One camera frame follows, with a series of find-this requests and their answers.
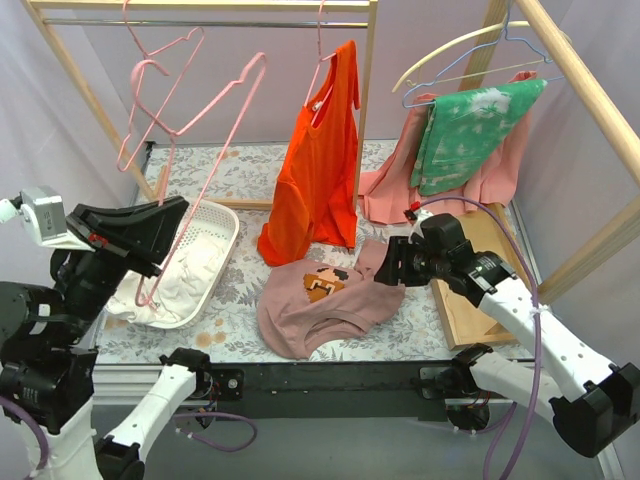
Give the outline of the dusty pink graphic t-shirt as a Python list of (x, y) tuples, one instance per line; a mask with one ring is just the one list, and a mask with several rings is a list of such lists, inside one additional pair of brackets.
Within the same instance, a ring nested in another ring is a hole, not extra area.
[(305, 360), (330, 341), (362, 337), (391, 320), (405, 288), (374, 280), (386, 251), (368, 239), (352, 268), (309, 259), (273, 268), (257, 306), (265, 344), (281, 357)]

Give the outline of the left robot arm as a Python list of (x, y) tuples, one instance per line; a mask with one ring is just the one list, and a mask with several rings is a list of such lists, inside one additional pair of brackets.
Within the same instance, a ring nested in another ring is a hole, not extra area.
[(208, 355), (179, 348), (161, 357), (160, 374), (131, 414), (97, 438), (91, 424), (98, 352), (80, 346), (129, 272), (156, 277), (188, 202), (106, 209), (59, 199), (5, 199), (1, 217), (21, 217), (52, 249), (53, 287), (1, 285), (1, 407), (34, 435), (34, 479), (140, 479), (150, 448), (188, 398), (213, 386)]

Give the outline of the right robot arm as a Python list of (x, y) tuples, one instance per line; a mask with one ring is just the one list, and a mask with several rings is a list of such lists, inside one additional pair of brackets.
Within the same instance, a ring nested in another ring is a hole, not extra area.
[(407, 236), (393, 236), (375, 275), (389, 286), (445, 282), (491, 317), (533, 354), (526, 368), (490, 347), (474, 344), (454, 358), (452, 383), (464, 397), (483, 390), (535, 404), (576, 453), (593, 458), (639, 420), (639, 369), (616, 365), (574, 335), (538, 303), (525, 282), (498, 254), (477, 252), (450, 214), (408, 210)]

